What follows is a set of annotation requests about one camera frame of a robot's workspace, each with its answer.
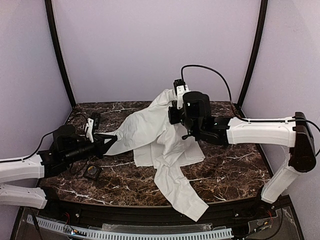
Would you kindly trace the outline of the white button shirt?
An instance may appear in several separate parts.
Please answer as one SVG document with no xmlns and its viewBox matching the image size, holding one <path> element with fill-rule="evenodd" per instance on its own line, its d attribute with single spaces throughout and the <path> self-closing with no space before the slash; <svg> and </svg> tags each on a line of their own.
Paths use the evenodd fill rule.
<svg viewBox="0 0 320 240">
<path fill-rule="evenodd" d="M 169 107 L 177 96 L 173 89 L 165 89 L 152 103 L 130 114 L 111 132 L 119 137 L 106 155 L 115 156 L 133 151 L 138 167 L 154 167 L 154 183 L 179 213 L 198 221 L 208 205 L 198 196 L 181 167 L 200 163 L 205 156 L 193 139 L 182 140 L 186 129 L 170 124 Z"/>
</svg>

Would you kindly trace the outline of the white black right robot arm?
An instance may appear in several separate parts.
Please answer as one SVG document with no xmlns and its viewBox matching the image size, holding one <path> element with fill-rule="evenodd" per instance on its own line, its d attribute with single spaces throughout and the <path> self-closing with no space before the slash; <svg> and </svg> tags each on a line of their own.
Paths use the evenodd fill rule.
<svg viewBox="0 0 320 240">
<path fill-rule="evenodd" d="M 186 128 L 183 140 L 193 137 L 196 141 L 216 146 L 261 144 L 287 147 L 289 151 L 283 164 L 262 187 L 260 200 L 268 204 L 274 203 L 298 176 L 316 166 L 317 152 L 310 121 L 301 112 L 277 119 L 239 119 L 211 116 L 198 107 L 179 109 L 171 106 L 168 118 L 172 125 L 182 124 Z"/>
</svg>

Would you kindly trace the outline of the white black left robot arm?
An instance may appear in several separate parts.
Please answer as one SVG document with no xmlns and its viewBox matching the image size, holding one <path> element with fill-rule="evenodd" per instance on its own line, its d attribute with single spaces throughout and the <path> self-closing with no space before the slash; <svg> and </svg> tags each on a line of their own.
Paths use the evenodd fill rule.
<svg viewBox="0 0 320 240">
<path fill-rule="evenodd" d="M 55 177 L 80 160 L 102 158 L 118 140 L 115 135 L 94 134 L 93 141 L 79 140 L 73 136 L 58 137 L 53 147 L 33 156 L 0 161 L 0 204 L 44 209 L 55 199 L 55 192 L 48 188 L 22 187 L 8 182 Z"/>
</svg>

